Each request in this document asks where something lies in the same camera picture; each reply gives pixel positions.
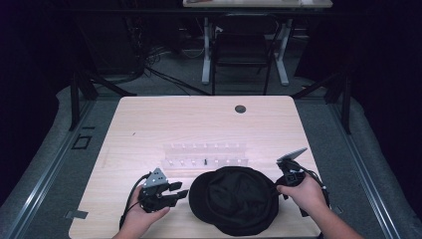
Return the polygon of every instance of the finger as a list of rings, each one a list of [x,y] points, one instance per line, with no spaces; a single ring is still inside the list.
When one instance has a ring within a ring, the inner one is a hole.
[[[291,187],[288,187],[288,186],[284,186],[284,185],[278,185],[278,186],[277,186],[277,190],[278,190],[280,193],[282,193],[282,194],[285,194],[285,195],[290,196],[290,193],[291,193],[291,191],[292,191],[292,188],[291,188]]]
[[[160,218],[162,218],[163,216],[165,216],[165,214],[167,214],[170,211],[170,207],[164,207],[158,211],[155,211],[153,213],[150,213],[151,216],[153,217],[153,219],[156,221]]]

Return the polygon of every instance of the black bucket hat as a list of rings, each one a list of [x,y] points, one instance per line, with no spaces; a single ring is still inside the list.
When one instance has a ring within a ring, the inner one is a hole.
[[[226,166],[199,175],[189,205],[200,220],[231,236],[257,235],[279,213],[276,184],[250,167]]]

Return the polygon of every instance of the black cable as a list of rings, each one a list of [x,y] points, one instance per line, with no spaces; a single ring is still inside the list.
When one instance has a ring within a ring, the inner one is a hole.
[[[160,54],[169,52],[169,50],[164,46],[155,46],[151,48],[149,52],[149,57],[159,57]]]
[[[192,86],[190,86],[189,84],[187,84],[187,83],[185,83],[185,82],[183,82],[183,81],[181,81],[181,80],[178,80],[178,79],[176,79],[176,78],[173,78],[173,77],[170,77],[170,76],[167,76],[167,75],[165,75],[165,74],[163,74],[163,73],[160,73],[160,72],[157,72],[157,71],[155,71],[154,69],[152,69],[152,68],[149,68],[149,67],[145,67],[147,70],[149,70],[152,74],[154,74],[155,76],[157,76],[157,77],[159,77],[159,78],[161,78],[161,79],[163,79],[163,80],[165,80],[165,81],[168,81],[168,82],[170,82],[170,83],[172,83],[172,84],[174,84],[175,86],[177,86],[177,87],[184,87],[184,88],[187,88],[187,89],[190,89],[190,90],[192,90],[192,91],[195,91],[195,92],[197,92],[197,93],[200,93],[200,94],[202,94],[202,95],[205,95],[205,96],[211,96],[211,94],[209,94],[209,93],[207,93],[207,92],[204,92],[204,91],[202,91],[202,90],[200,90],[200,89],[197,89],[197,88],[195,88],[195,87],[192,87]]]
[[[317,176],[317,174],[312,171],[312,170],[307,170],[306,168],[300,166],[298,163],[294,163],[292,161],[286,161],[286,163],[294,166],[294,167],[298,167],[301,170],[303,170],[304,172],[306,172],[307,174],[309,174],[318,184],[320,187],[324,187],[323,183],[319,180],[319,177]]]
[[[149,177],[149,175],[151,175],[151,172],[149,172],[148,174],[145,174],[144,176],[142,176],[142,177],[141,177],[141,178],[140,178],[140,179],[136,182],[136,184],[133,186],[132,190],[130,191],[129,197],[127,198],[126,205],[125,205],[125,207],[124,207],[123,215],[121,215],[121,217],[120,217],[120,222],[119,222],[119,225],[118,225],[118,229],[120,229],[120,228],[121,228],[121,226],[123,225],[124,220],[126,219],[127,212],[128,212],[130,209],[132,209],[134,205],[139,204],[139,202],[137,202],[137,203],[135,203],[135,204],[133,204],[133,205],[129,206],[129,205],[130,205],[130,201],[131,201],[131,197],[133,196],[133,192],[134,192],[134,190],[136,189],[137,185],[138,185],[138,184],[139,184],[139,182],[140,182],[140,181],[142,181],[143,179],[148,178],[148,177]]]

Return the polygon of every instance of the hand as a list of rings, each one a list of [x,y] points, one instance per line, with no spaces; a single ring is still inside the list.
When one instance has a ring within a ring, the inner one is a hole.
[[[137,197],[142,186],[136,187],[130,199],[130,205],[137,204]],[[115,234],[114,239],[117,238],[139,238],[142,236],[152,223],[162,218],[170,211],[169,207],[164,207],[159,211],[147,213],[139,205],[134,205],[126,214],[124,223],[120,231]]]
[[[310,210],[318,207],[327,207],[319,184],[307,173],[301,184],[295,187],[278,185],[277,190],[291,196],[298,206],[310,213]]]

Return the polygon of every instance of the black device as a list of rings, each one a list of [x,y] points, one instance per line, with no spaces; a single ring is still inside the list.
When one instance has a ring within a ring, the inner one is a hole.
[[[323,197],[325,198],[326,205],[329,207],[328,192],[326,187],[319,180],[317,174],[311,170],[307,170],[295,161],[299,155],[301,155],[307,148],[301,148],[299,150],[288,153],[279,159],[277,159],[277,166],[283,172],[283,176],[280,177],[276,184],[285,186],[298,186],[305,179],[305,173],[308,173],[320,186]],[[283,195],[285,200],[289,198],[287,195]],[[301,209],[303,217],[309,216],[307,212]]]
[[[129,205],[133,191],[137,187],[140,181],[146,179],[142,184],[142,188],[137,197],[138,202]],[[158,167],[153,172],[149,172],[141,177],[136,184],[133,186],[129,197],[127,198],[126,206],[124,208],[123,215],[120,218],[119,228],[123,225],[124,219],[126,218],[127,212],[136,204],[145,212],[158,211],[164,207],[174,207],[179,199],[185,198],[189,190],[179,191],[176,194],[162,195],[166,190],[174,191],[180,189],[182,186],[181,182],[168,183],[167,177]]]

